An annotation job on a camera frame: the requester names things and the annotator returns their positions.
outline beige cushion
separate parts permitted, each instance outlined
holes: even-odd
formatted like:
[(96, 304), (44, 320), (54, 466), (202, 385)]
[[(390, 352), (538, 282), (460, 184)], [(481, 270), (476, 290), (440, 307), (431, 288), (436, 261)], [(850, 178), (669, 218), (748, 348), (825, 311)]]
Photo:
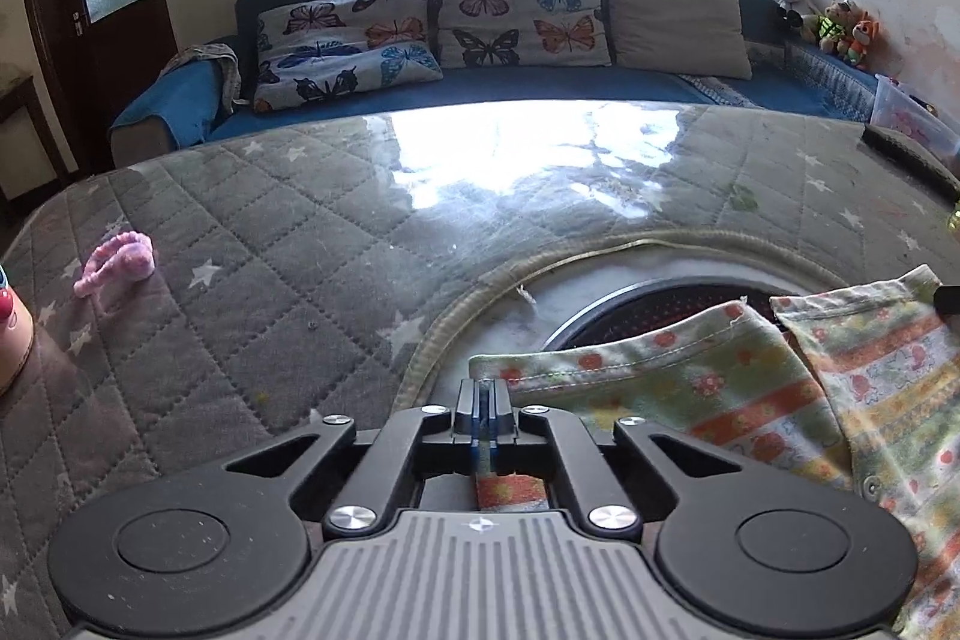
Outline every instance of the beige cushion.
[(619, 66), (751, 79), (738, 0), (610, 0)]

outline sofa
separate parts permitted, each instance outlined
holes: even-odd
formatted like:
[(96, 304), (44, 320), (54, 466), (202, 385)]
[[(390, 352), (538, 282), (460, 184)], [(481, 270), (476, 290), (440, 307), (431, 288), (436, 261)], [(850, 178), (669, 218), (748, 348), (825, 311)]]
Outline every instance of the sofa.
[[(256, 90), (259, 16), (307, 1), (316, 0), (237, 0), (236, 33), (217, 41), (237, 54), (244, 100), (252, 104)], [(869, 119), (877, 88), (875, 77), (784, 32), (776, 0), (738, 1), (752, 64), (750, 80), (684, 78), (624, 68), (616, 65), (616, 52), (612, 52), (613, 66), (609, 67), (445, 68), (443, 79), (435, 82), (264, 114), (256, 114), (247, 104), (227, 115), (221, 105), (220, 67), (212, 61), (197, 61), (157, 80), (118, 116), (110, 129), (114, 163), (129, 166), (176, 149), (283, 125), (483, 101), (555, 98), (720, 103), (847, 121)]]

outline red flower print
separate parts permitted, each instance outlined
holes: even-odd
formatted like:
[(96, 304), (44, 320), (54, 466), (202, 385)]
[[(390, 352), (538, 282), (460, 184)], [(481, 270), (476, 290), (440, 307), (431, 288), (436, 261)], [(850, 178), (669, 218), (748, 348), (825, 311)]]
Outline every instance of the red flower print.
[(862, 402), (866, 399), (874, 387), (870, 385), (870, 381), (867, 379), (866, 375), (853, 375), (850, 379), (850, 385), (853, 387), (853, 398), (857, 402)]
[(723, 386), (726, 386), (726, 381), (719, 375), (704, 375), (693, 381), (692, 385), (693, 392), (696, 393), (697, 396), (717, 396), (723, 389)]
[(677, 335), (673, 332), (661, 332), (654, 337), (654, 343), (656, 347), (670, 347), (674, 342), (677, 341)]
[(923, 349), (923, 345), (914, 345), (910, 348), (910, 355), (913, 356), (913, 366), (910, 368), (916, 372), (926, 362), (926, 351)]
[(587, 353), (578, 362), (582, 369), (594, 370), (603, 366), (603, 357), (599, 353)]
[(751, 455), (757, 461), (770, 463), (785, 450), (786, 442), (784, 442), (784, 438), (776, 432), (767, 432), (767, 434), (760, 434), (759, 437), (754, 439), (754, 450), (752, 450)]
[(520, 382), (521, 377), (523, 377), (523, 373), (515, 366), (508, 366), (500, 370), (500, 378), (507, 381), (509, 386), (515, 386)]

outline pink plush object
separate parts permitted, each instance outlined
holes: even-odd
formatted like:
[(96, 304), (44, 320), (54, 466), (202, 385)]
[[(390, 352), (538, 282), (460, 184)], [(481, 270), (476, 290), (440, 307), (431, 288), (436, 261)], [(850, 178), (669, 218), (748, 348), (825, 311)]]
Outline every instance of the pink plush object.
[(110, 280), (135, 283), (154, 273), (154, 244), (146, 234), (128, 231), (104, 242), (86, 262), (83, 277), (74, 283), (73, 292), (85, 298)]

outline red knob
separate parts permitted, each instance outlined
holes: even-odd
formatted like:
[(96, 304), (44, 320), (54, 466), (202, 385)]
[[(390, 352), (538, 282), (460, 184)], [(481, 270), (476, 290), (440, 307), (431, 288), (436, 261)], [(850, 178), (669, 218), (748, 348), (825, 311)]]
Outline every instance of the red knob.
[(13, 294), (8, 287), (0, 290), (0, 322), (13, 315)]

